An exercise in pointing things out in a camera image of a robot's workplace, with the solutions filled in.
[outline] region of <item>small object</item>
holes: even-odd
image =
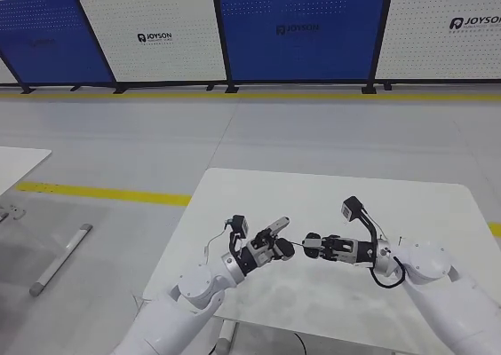
[[[36,90],[36,89],[31,89],[28,86],[22,86],[21,89],[23,89],[23,91],[21,92],[22,95],[28,95]]]
[[[115,86],[115,92],[113,92],[113,94],[116,94],[116,95],[124,94],[124,92],[127,90],[128,90],[128,88],[123,87],[121,84],[117,84]]]
[[[247,219],[241,215],[234,215],[233,218],[227,220],[227,224],[233,228],[233,233],[239,234],[239,238],[246,239],[249,232]]]
[[[361,88],[361,93],[362,94],[376,94],[377,93],[377,89],[375,89],[375,86],[373,86],[373,84],[368,84],[367,86],[363,86]]]
[[[347,222],[351,222],[359,218],[363,210],[363,204],[355,196],[351,196],[343,201],[341,205],[341,214],[346,218]]]
[[[225,90],[226,94],[236,94],[239,91],[239,88],[234,86],[233,84],[229,84],[227,89]]]

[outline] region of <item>floor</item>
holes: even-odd
[[[501,102],[0,99],[0,146],[53,151],[32,181],[161,193],[191,194],[209,167],[459,183],[487,221],[501,223]],[[0,225],[0,354],[110,353],[183,209],[11,197],[28,213]],[[30,297],[55,256],[51,240],[67,241],[83,223],[93,232],[44,293]],[[304,340],[308,354],[383,353]],[[300,351],[293,334],[253,327],[239,328],[233,348]]]

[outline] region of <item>black cable wire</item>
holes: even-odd
[[[401,264],[399,259],[396,256],[393,256],[393,260],[396,261],[396,263],[401,267],[402,270],[402,276],[401,279],[396,281],[393,285],[385,285],[384,283],[381,283],[381,281],[377,280],[377,276],[375,275],[375,272],[373,271],[373,267],[369,268],[371,272],[371,276],[373,277],[373,280],[381,287],[381,288],[396,288],[397,286],[401,285],[404,282],[404,279],[406,277],[406,269],[404,268],[404,265]]]
[[[304,341],[302,341],[302,338],[300,338],[300,335],[298,335],[297,333],[294,333],[294,335],[297,336],[299,341],[302,343],[302,347],[304,348],[304,355],[307,355],[307,350],[306,346],[304,345]]]

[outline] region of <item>blue panel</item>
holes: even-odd
[[[235,80],[369,78],[383,0],[221,0]]]
[[[0,1],[0,49],[22,82],[112,81],[76,1]]]

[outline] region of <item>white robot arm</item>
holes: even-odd
[[[444,248],[430,242],[393,247],[378,239],[370,217],[354,196],[344,201],[342,213],[348,221],[359,219],[370,231],[371,241],[309,233],[302,243],[307,256],[370,263],[375,282],[383,288],[402,284],[430,328],[456,355],[501,354],[500,306]],[[396,273],[399,281],[383,285],[375,273]],[[435,282],[442,279],[449,282]]]
[[[246,238],[244,216],[226,221],[230,233],[229,252],[211,265],[199,264],[179,277],[138,314],[128,333],[113,350],[115,355],[178,355],[199,334],[225,300],[225,290],[235,288],[254,269],[271,260],[288,260],[294,255],[292,244],[278,233],[290,223],[282,217],[262,230],[245,247],[235,250]],[[183,296],[200,311],[179,303]]]

